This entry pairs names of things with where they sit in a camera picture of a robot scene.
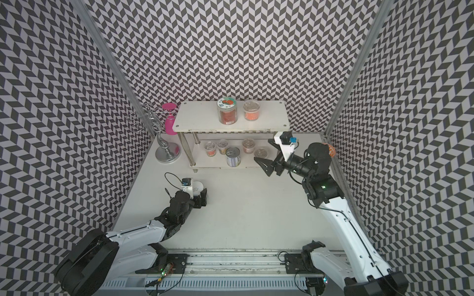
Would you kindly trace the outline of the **tin can pull-tab lid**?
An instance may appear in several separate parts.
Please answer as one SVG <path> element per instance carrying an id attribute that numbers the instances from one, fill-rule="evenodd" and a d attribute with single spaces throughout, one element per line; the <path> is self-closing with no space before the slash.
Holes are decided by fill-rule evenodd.
<path id="1" fill-rule="evenodd" d="M 227 165 L 229 167 L 238 167 L 241 163 L 241 153 L 237 147 L 229 147 L 226 151 Z"/>

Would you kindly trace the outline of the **clear cup orange contents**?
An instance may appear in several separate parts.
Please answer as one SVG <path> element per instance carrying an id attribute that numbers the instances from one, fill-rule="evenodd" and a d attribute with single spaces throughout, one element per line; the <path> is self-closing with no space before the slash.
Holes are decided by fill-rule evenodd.
<path id="1" fill-rule="evenodd" d="M 243 104 L 244 118 L 247 121 L 256 121 L 260 116 L 260 104 L 258 101 L 249 100 Z"/>

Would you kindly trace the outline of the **red jar with printed lid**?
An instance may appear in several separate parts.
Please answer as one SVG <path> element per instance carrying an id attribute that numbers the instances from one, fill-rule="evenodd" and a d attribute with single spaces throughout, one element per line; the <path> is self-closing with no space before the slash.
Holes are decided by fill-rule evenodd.
<path id="1" fill-rule="evenodd" d="M 237 122 L 237 101 L 231 97 L 223 97 L 217 101 L 218 118 L 220 123 L 232 125 Z"/>

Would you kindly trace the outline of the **small cup red contents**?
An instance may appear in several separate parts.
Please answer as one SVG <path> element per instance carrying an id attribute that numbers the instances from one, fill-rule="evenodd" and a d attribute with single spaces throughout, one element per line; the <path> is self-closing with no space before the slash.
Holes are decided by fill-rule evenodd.
<path id="1" fill-rule="evenodd" d="M 208 157 L 213 157 L 216 155 L 216 149 L 217 149 L 217 145 L 215 142 L 213 141 L 208 141 L 205 143 L 204 145 L 204 150 L 206 152 L 206 155 Z"/>

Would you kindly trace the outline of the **white lid seed jar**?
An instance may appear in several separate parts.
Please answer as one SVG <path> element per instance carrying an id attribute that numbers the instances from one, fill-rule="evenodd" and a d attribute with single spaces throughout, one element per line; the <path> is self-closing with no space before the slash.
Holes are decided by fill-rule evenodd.
<path id="1" fill-rule="evenodd" d="M 192 190 L 193 190 L 193 196 L 199 196 L 201 192 L 204 190 L 204 185 L 200 181 L 192 181 Z"/>

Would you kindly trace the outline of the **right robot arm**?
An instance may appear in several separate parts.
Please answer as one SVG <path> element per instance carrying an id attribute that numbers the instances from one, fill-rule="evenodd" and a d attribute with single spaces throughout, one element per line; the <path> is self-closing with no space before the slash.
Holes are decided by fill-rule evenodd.
<path id="1" fill-rule="evenodd" d="M 254 160 L 267 176 L 284 171 L 301 176 L 301 186 L 309 204 L 331 223 L 348 261 L 333 255 L 322 243 L 311 242 L 302 249 L 308 267 L 324 272 L 346 296 L 403 296 L 408 280 L 394 271 L 375 250 L 350 209 L 342 189 L 329 173 L 330 145 L 312 143 L 301 157 L 295 154 L 297 139 L 276 135 L 269 144 L 278 150 L 274 160 Z"/>

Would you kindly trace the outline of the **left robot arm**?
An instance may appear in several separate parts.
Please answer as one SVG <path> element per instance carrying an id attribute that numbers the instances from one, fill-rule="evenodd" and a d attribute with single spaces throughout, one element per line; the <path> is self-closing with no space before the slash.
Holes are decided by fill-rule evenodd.
<path id="1" fill-rule="evenodd" d="M 207 205 L 207 196 L 207 189 L 197 196 L 177 191 L 170 205 L 142 226 L 90 231 L 55 268 L 55 280 L 71 296 L 92 296 L 108 281 L 164 267 L 168 251 L 161 243 L 180 230 L 193 209 Z"/>

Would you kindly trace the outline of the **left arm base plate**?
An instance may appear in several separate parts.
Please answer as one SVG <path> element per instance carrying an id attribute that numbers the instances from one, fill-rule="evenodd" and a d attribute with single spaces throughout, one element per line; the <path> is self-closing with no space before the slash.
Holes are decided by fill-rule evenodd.
<path id="1" fill-rule="evenodd" d="M 159 257 L 152 267 L 135 271 L 137 275 L 158 275 L 162 274 L 167 267 L 173 275 L 182 275 L 187 267 L 188 254 L 168 254 Z"/>

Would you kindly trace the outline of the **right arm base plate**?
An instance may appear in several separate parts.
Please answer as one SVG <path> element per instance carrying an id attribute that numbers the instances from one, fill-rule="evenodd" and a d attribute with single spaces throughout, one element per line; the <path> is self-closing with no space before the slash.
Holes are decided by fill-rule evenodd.
<path id="1" fill-rule="evenodd" d="M 304 261 L 301 254 L 284 254 L 283 259 L 286 273 L 289 275 L 295 275 L 296 273 L 323 274 L 323 271 L 316 269 L 309 262 Z"/>

